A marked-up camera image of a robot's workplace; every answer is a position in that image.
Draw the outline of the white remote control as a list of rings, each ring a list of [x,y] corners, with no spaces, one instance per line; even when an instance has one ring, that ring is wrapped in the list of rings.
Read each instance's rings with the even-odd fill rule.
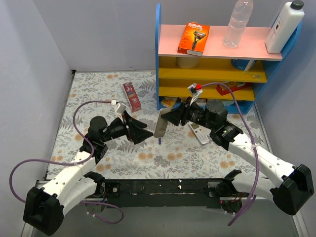
[[[154,131],[154,137],[155,138],[162,138],[165,135],[167,126],[168,126],[168,121],[163,119],[161,116],[170,112],[171,110],[168,108],[160,109],[159,115],[158,115],[158,120],[156,123],[156,128]]]
[[[198,141],[202,144],[205,145],[209,142],[209,138],[207,137],[207,134],[203,131],[201,126],[198,124],[195,124],[193,122],[189,123],[189,127],[194,133],[195,137],[198,139]]]

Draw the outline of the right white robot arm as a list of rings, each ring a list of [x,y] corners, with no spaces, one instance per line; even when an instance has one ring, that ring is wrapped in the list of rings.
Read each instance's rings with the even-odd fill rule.
[[[264,174],[260,178],[233,170],[210,189],[212,193],[221,196],[248,193],[252,197],[270,199],[286,214],[295,215],[314,194],[311,170],[304,164],[294,166],[252,144],[249,134],[230,123],[227,115],[220,100],[209,100],[203,109],[188,99],[175,109],[162,109],[158,117],[175,126],[191,122],[210,129],[210,138],[216,145],[243,158]]]

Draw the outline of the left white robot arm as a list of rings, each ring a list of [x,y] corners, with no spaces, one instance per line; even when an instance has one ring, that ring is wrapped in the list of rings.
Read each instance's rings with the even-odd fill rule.
[[[126,136],[139,144],[153,136],[146,128],[127,112],[110,124],[102,116],[92,118],[74,161],[42,187],[28,191],[23,220],[50,236],[59,229],[64,216],[86,197],[106,196],[105,178],[92,171],[108,150],[106,142]]]

